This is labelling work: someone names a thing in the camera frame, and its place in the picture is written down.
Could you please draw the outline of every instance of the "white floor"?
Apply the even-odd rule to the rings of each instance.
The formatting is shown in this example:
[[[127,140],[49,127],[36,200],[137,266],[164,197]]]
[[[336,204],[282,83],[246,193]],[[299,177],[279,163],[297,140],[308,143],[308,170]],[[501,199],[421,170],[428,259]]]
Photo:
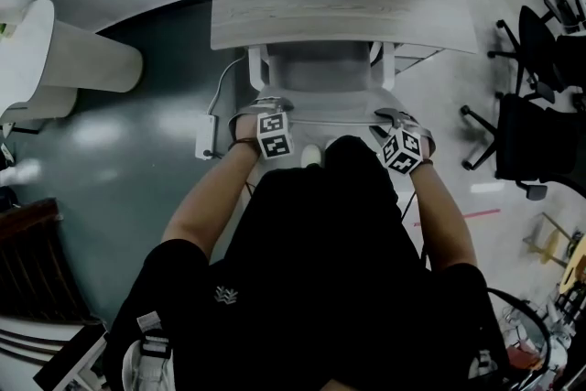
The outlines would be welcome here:
[[[516,33],[523,5],[528,5],[539,15],[545,14],[546,8],[543,0],[468,1],[481,52],[472,55],[444,51],[398,75],[393,93],[435,137],[438,144],[433,157],[435,168],[461,211],[473,215],[468,224],[488,285],[542,304],[555,292],[563,271],[553,263],[542,265],[537,255],[528,253],[522,239],[537,234],[537,241],[543,243],[551,232],[553,228],[544,226],[541,212],[547,212],[570,234],[577,228],[586,229],[586,220],[581,213],[585,201],[557,183],[548,184],[548,196],[544,201],[529,201],[513,181],[494,178],[493,159],[476,171],[463,169],[461,162],[468,157],[475,160],[490,143],[491,137],[472,119],[461,117],[459,109],[468,104],[496,124],[498,108],[494,92],[513,91],[516,70],[514,61],[486,57],[485,52],[489,49],[512,50],[504,32],[497,31],[495,22],[504,19]],[[548,25],[554,33],[561,32],[555,20]],[[558,96],[555,107],[570,110],[568,96]],[[327,131],[325,134],[316,133],[309,127],[294,129],[294,135],[303,135],[301,140],[313,140],[321,146],[343,133],[362,136],[374,146],[370,135],[356,127],[333,127],[331,133]],[[392,180],[399,194],[400,207],[404,209],[413,191],[410,179],[394,173]],[[418,220],[418,208],[414,203],[406,216],[405,226],[420,249],[422,239]],[[560,256],[565,248],[564,241],[559,246]]]

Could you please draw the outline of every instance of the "white plug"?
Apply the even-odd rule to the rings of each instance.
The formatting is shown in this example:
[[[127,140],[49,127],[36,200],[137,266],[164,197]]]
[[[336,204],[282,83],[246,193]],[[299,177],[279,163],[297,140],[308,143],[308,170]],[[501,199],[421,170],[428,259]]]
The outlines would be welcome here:
[[[211,160],[216,142],[216,116],[201,114],[198,116],[195,136],[195,158]]]

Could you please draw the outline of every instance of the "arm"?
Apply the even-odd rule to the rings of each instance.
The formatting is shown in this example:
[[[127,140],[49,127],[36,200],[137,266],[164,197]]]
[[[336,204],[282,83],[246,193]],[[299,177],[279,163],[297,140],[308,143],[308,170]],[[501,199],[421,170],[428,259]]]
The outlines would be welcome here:
[[[422,145],[424,157],[429,154],[425,144]],[[416,168],[411,172],[411,180],[418,195],[421,232],[433,270],[459,263],[476,266],[468,226],[433,166]]]
[[[255,130],[256,116],[244,115],[238,120],[236,137],[255,136]],[[191,241],[210,259],[257,160],[247,144],[234,146],[183,200],[168,223],[163,242]]]

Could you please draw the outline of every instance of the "black t-shirt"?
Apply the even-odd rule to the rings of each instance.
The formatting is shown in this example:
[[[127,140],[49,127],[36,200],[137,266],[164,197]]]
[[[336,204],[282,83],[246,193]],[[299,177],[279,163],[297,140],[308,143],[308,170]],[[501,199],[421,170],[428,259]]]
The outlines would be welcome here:
[[[141,336],[136,318],[152,311],[179,391],[466,382],[487,334],[499,333],[480,271],[429,272],[395,205],[350,200],[310,173],[266,175],[219,263],[188,241],[153,250],[111,331],[104,365],[114,391]],[[279,192],[284,185],[306,188],[302,211],[301,191]]]

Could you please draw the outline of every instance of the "gray floor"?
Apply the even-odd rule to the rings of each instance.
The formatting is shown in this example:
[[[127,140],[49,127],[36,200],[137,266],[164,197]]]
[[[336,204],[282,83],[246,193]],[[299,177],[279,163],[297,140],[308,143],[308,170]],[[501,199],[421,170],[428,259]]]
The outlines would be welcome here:
[[[540,15],[545,7],[543,0],[468,3],[481,52],[442,52],[398,75],[394,94],[435,136],[435,168],[462,212],[473,215],[468,224],[488,284],[541,303],[554,290],[562,271],[556,265],[542,266],[522,239],[529,234],[541,240],[547,237],[551,229],[544,225],[542,211],[570,233],[584,230],[584,200],[550,183],[544,201],[528,201],[514,182],[494,179],[494,161],[477,171],[465,171],[461,161],[472,152],[482,152],[491,137],[462,119],[458,110],[468,104],[496,122],[494,92],[514,89],[515,64],[486,58],[488,49],[511,48],[494,22],[503,18],[516,30],[522,5]],[[146,57],[146,74],[136,90],[121,95],[82,92],[70,118],[48,123],[39,136],[8,139],[18,158],[37,158],[42,168],[39,181],[17,189],[18,195],[24,202],[57,197],[64,215],[61,240],[73,274],[90,308],[107,321],[113,319],[181,198],[213,165],[193,156],[194,121],[205,111],[223,68],[239,52],[210,51],[209,22],[210,6],[198,5],[124,26],[114,38],[140,48]],[[555,22],[549,25],[560,32]],[[238,83],[244,85],[245,79]],[[233,78],[228,77],[216,114],[232,113],[231,85]],[[569,102],[567,94],[559,96],[556,107],[569,109]],[[225,119],[220,128],[222,148],[227,142]],[[315,128],[303,125],[294,129],[294,134],[314,139],[318,145],[340,132],[345,130],[332,127],[316,133]],[[298,164],[285,159],[282,163]],[[266,165],[261,164],[255,174],[264,170]],[[404,209],[412,184],[397,174],[392,180]],[[418,221],[413,204],[405,226],[421,247]],[[559,255],[564,250],[560,244]]]
[[[211,4],[120,28],[140,49],[143,80],[126,94],[80,91],[74,114],[38,136],[12,134],[20,160],[41,177],[15,187],[22,202],[58,200],[65,255],[91,310],[111,321],[180,200],[212,165],[194,157],[195,117],[205,112],[233,50],[210,51]],[[233,113],[227,75],[217,115]],[[221,122],[220,145],[227,142]]]

